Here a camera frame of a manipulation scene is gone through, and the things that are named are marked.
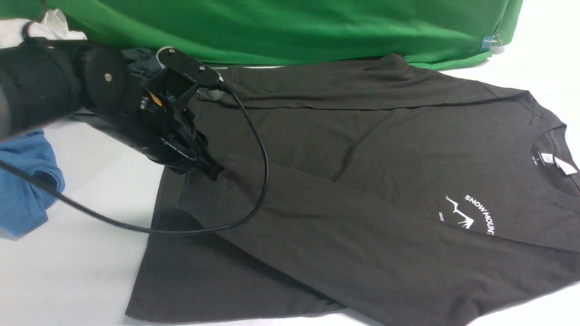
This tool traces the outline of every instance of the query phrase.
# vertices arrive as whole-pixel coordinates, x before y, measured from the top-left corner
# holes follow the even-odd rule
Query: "robotic arm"
[[[226,92],[234,98],[258,141],[264,158],[264,183],[254,209],[235,223],[193,231],[159,231],[114,221],[51,191],[13,166],[0,161],[0,168],[94,218],[145,233],[213,233],[239,226],[259,210],[269,182],[266,150],[246,109],[216,71],[175,48],[164,48],[157,54],[164,69],[141,87],[119,51],[109,46],[91,41],[24,39],[20,46],[0,50],[0,142],[71,118],[177,173],[201,173],[215,181],[224,168],[210,155],[208,139],[196,129],[194,115],[186,106],[197,92],[214,100]]]

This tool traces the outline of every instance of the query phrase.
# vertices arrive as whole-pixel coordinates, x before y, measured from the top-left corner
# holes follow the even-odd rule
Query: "clothing label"
[[[554,164],[554,155],[548,153],[540,153],[542,155],[542,160],[544,163]]]
[[[554,157],[554,160],[556,162],[556,166],[558,166],[566,175],[571,175],[578,172],[572,165],[562,161],[561,159]]]

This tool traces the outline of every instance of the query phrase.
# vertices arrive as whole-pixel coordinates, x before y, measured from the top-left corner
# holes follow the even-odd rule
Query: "t-shirt neckline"
[[[532,146],[540,136],[550,130],[565,126],[566,125],[556,116],[545,118],[540,123],[532,126],[525,132],[519,143],[516,151],[516,162],[525,178],[532,183],[540,193],[554,203],[564,205],[567,208],[580,212],[580,197],[574,197],[573,195],[567,194],[546,182],[537,175],[536,171],[534,171],[533,162],[529,159]],[[575,173],[568,177],[572,178],[576,184],[580,184],[580,173]]]

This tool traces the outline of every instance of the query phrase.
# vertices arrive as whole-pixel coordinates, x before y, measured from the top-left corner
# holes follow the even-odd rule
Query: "white cloth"
[[[0,48],[10,48],[22,43],[22,27],[28,19],[0,20]],[[68,30],[67,18],[60,9],[47,11],[40,23],[34,23],[28,31],[32,37],[47,39],[86,39],[83,32]]]

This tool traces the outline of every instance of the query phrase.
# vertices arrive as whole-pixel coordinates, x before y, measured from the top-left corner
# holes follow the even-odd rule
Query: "t-shirt sleeve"
[[[261,189],[261,161],[228,156],[225,166],[215,183],[192,176],[179,201],[205,227],[245,216]],[[263,208],[220,236],[385,325],[463,326],[578,278],[575,252],[479,234],[422,214],[421,207],[272,165]]]

